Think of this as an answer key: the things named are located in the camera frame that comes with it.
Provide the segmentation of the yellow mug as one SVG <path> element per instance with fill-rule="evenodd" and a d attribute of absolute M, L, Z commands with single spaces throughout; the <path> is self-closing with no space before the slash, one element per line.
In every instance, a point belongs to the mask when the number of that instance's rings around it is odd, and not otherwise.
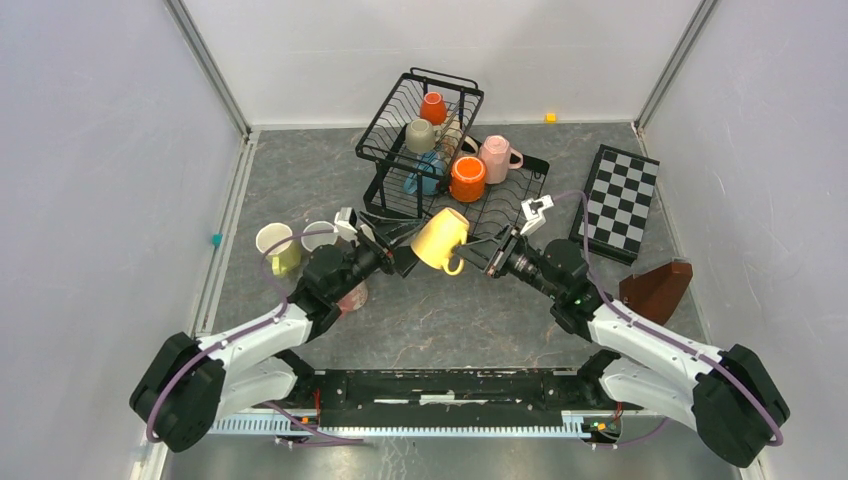
<path fill-rule="evenodd" d="M 453 250 L 465 245 L 470 224 L 457 210 L 446 207 L 434 215 L 412 240 L 410 246 L 420 261 L 447 275 L 459 275 L 465 261 L 459 258 L 455 268 L 450 267 Z"/>

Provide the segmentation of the pink speckled mug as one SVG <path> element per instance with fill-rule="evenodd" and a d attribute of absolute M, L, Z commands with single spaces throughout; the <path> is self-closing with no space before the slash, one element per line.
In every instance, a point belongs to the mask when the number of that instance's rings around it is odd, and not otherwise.
<path fill-rule="evenodd" d="M 368 300 L 368 295 L 367 284 L 363 281 L 343 296 L 337 302 L 337 305 L 343 313 L 353 312 L 364 306 Z"/>

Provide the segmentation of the salmon floral mug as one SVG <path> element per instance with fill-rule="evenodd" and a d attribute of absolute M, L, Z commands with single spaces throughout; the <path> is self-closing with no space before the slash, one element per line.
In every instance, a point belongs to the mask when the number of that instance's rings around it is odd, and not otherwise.
<path fill-rule="evenodd" d="M 300 242 L 307 253 L 312 253 L 321 246 L 336 245 L 338 240 L 339 235 L 333 223 L 315 221 L 303 229 Z"/>

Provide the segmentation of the pink faceted mug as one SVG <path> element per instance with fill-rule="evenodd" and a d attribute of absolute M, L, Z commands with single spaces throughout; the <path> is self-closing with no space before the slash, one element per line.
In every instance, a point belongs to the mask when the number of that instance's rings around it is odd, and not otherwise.
<path fill-rule="evenodd" d="M 522 153 L 515 150 L 502 135 L 490 135 L 480 145 L 478 158 L 486 166 L 485 183 L 502 183 L 508 172 L 521 168 L 524 163 Z"/>

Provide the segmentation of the yellow-green faceted mug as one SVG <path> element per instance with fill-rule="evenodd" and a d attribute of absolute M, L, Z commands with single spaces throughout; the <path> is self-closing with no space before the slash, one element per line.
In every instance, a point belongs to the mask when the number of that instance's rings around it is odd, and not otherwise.
<path fill-rule="evenodd" d="M 302 253 L 293 230 L 284 223 L 269 223 L 255 236 L 255 246 L 265 254 L 271 271 L 276 277 L 284 277 L 301 263 Z"/>

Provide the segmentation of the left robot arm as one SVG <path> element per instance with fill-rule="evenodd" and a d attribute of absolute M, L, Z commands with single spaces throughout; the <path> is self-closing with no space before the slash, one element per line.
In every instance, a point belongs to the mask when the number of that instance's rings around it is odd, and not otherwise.
<path fill-rule="evenodd" d="M 264 402 L 306 405 L 314 381 L 284 351 L 327 332 L 339 301 L 378 270 L 407 275 L 416 263 L 405 241 L 421 219 L 387 218 L 343 208 L 336 227 L 347 246 L 321 245 L 306 260 L 292 293 L 267 313 L 222 333 L 194 339 L 184 332 L 160 347 L 129 398 L 151 443 L 173 452 L 196 444 L 213 423 Z"/>

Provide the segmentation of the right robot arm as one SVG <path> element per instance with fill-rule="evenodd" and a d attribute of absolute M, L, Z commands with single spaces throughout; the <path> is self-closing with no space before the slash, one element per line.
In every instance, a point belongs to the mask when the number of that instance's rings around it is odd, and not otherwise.
<path fill-rule="evenodd" d="M 538 250 L 506 227 L 454 252 L 492 278 L 511 275 L 533 287 L 551 300 L 563 330 L 603 348 L 603 365 L 577 382 L 585 405 L 614 400 L 653 410 L 740 468 L 783 444 L 790 409 L 753 350 L 700 343 L 640 316 L 596 285 L 577 244 L 555 239 Z"/>

